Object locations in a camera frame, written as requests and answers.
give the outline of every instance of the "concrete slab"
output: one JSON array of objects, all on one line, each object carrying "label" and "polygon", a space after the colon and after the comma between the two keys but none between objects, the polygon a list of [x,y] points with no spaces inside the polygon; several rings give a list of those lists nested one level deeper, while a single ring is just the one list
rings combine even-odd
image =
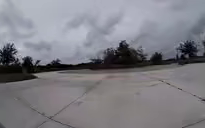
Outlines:
[{"label": "concrete slab", "polygon": [[205,120],[185,128],[205,128]]},{"label": "concrete slab", "polygon": [[19,98],[30,104],[33,108],[50,117],[69,105],[72,101],[87,90],[87,87],[59,86],[56,83],[51,86],[40,86],[19,91]]},{"label": "concrete slab", "polygon": [[[78,128],[205,127],[205,103],[191,95],[205,97],[205,64],[138,71],[145,70],[50,72],[0,84],[0,121],[6,128],[37,128],[45,121],[40,128],[66,128],[57,122]],[[56,114],[57,122],[30,106],[47,117]]]},{"label": "concrete slab", "polygon": [[167,82],[205,98],[205,63],[178,68],[172,73]]},{"label": "concrete slab", "polygon": [[180,128],[205,118],[205,104],[165,84],[101,87],[54,119],[81,128]]},{"label": "concrete slab", "polygon": [[39,128],[70,128],[70,127],[53,122],[53,121],[48,121],[44,123],[42,126],[40,126]]},{"label": "concrete slab", "polygon": [[14,97],[0,95],[0,122],[6,128],[33,128],[45,120]]}]

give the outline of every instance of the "gray cloud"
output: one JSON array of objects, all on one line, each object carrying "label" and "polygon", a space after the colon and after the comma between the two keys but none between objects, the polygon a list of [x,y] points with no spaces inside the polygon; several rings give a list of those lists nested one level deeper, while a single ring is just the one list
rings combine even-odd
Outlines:
[{"label": "gray cloud", "polygon": [[26,48],[30,48],[34,51],[51,51],[52,49],[52,44],[55,42],[46,42],[46,41],[40,41],[38,43],[33,43],[33,42],[25,42],[24,46]]},{"label": "gray cloud", "polygon": [[124,14],[119,12],[106,17],[103,21],[98,15],[83,14],[71,19],[66,24],[65,31],[76,29],[81,25],[84,25],[88,28],[84,46],[90,47],[94,44],[104,44],[109,42],[106,39],[106,36],[112,34],[115,31],[116,25],[122,21],[123,17]]},{"label": "gray cloud", "polygon": [[180,41],[200,41],[205,33],[205,0],[2,1],[0,42],[14,41],[20,53],[42,61],[87,61],[125,39],[173,57]]},{"label": "gray cloud", "polygon": [[0,29],[11,39],[29,38],[34,34],[34,25],[11,0],[4,0],[0,6]]}]

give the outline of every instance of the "crack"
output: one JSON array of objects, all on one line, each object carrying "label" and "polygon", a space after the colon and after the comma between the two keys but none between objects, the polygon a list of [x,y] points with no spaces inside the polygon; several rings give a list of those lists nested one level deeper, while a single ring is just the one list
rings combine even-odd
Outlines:
[{"label": "crack", "polygon": [[[97,81],[96,83],[94,83],[89,89],[87,89],[81,96],[77,97],[75,100],[73,100],[71,103],[69,103],[68,105],[64,106],[61,110],[59,110],[57,113],[55,113],[53,116],[47,117],[49,120],[52,120],[54,122],[57,122],[61,125],[65,125],[68,126],[70,128],[75,128],[71,125],[68,124],[63,124],[60,121],[57,121],[55,119],[53,119],[55,116],[57,116],[59,113],[61,113],[62,111],[64,111],[65,109],[67,109],[69,106],[71,106],[73,103],[75,103],[76,101],[78,101],[79,99],[81,99],[82,97],[84,97],[86,94],[88,94],[91,90],[93,90],[96,86],[98,86],[103,80],[107,79],[107,77],[102,78],[101,80]],[[40,125],[37,126],[37,128],[40,128],[43,124],[45,124],[47,121],[44,121],[43,123],[41,123]]]},{"label": "crack", "polygon": [[188,124],[188,125],[186,125],[186,126],[183,126],[182,128],[188,128],[188,127],[194,126],[194,125],[199,124],[199,123],[204,122],[204,121],[205,121],[205,118],[202,119],[202,120],[199,120],[199,121],[197,121],[197,122],[195,122],[195,123],[192,123],[192,124]]},{"label": "crack", "polygon": [[[145,75],[145,76],[147,76],[147,77],[149,77],[149,78],[151,78],[151,79],[158,80],[158,81],[160,81],[160,82],[162,82],[162,83],[164,83],[164,84],[167,84],[167,85],[169,85],[170,87],[173,87],[173,88],[175,88],[175,89],[177,89],[177,90],[179,90],[179,91],[182,91],[182,92],[184,92],[184,93],[187,93],[187,94],[189,94],[189,95],[191,95],[191,96],[193,96],[193,97],[195,97],[195,98],[197,98],[197,99],[199,99],[200,101],[202,101],[202,102],[205,103],[205,98],[202,98],[202,97],[200,97],[200,96],[198,96],[198,95],[195,95],[195,94],[193,94],[193,93],[191,93],[191,92],[188,92],[188,91],[186,91],[186,90],[184,90],[184,89],[182,89],[182,88],[179,88],[179,87],[177,87],[177,86],[175,86],[175,85],[173,85],[173,84],[171,84],[171,83],[169,83],[169,82],[166,82],[165,80],[162,80],[162,79],[159,79],[159,78],[154,78],[154,77],[148,76],[148,75],[146,75],[146,74],[143,74],[143,75]],[[197,121],[197,122],[194,122],[194,123],[188,124],[188,125],[186,125],[186,126],[183,126],[182,128],[187,128],[187,127],[190,127],[190,126],[199,124],[199,123],[201,123],[201,122],[203,122],[203,121],[205,121],[205,118],[202,119],[202,120],[199,120],[199,121]]]}]

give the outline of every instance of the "green tree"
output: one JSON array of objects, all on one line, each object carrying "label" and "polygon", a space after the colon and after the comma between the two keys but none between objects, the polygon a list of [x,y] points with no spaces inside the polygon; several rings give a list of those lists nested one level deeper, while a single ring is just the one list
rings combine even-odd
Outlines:
[{"label": "green tree", "polygon": [[0,49],[0,64],[10,65],[16,61],[18,53],[13,43],[7,43]]},{"label": "green tree", "polygon": [[152,64],[162,64],[162,60],[163,60],[163,54],[159,53],[159,52],[155,52],[151,58],[150,61],[152,62]]},{"label": "green tree", "polygon": [[188,55],[189,58],[197,56],[198,48],[194,41],[186,41],[180,44],[178,50],[184,54]]}]

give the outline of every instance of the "grassy field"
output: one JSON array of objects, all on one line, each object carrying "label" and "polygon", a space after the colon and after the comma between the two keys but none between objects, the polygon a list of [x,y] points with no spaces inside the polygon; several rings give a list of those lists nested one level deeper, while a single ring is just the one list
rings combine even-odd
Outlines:
[{"label": "grassy field", "polygon": [[31,80],[35,78],[37,77],[31,74],[22,74],[22,73],[0,74],[0,83]]}]

